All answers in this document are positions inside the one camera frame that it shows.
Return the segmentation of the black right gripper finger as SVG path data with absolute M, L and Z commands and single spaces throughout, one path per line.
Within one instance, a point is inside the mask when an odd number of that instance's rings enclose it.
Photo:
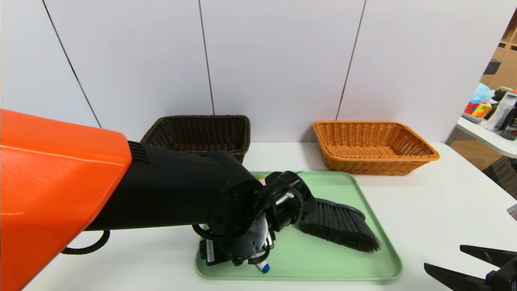
M 485 280 L 475 276 L 424 263 L 424 270 L 453 291 L 491 291 Z
M 515 260 L 517 253 L 507 250 L 497 250 L 488 247 L 477 247 L 472 245 L 460 245 L 460 251 L 498 268 Z

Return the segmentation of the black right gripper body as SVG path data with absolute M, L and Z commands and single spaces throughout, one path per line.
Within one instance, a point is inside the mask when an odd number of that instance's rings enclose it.
M 510 260 L 491 278 L 492 291 L 516 291 L 517 290 L 517 258 Z

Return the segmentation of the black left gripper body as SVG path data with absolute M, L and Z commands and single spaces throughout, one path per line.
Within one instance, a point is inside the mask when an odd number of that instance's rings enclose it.
M 200 240 L 200 258 L 208 266 L 231 263 L 235 266 L 246 264 L 266 264 L 271 250 L 275 247 L 275 234 L 269 231 L 263 236 L 256 231 L 233 242 L 214 242 L 208 239 Z

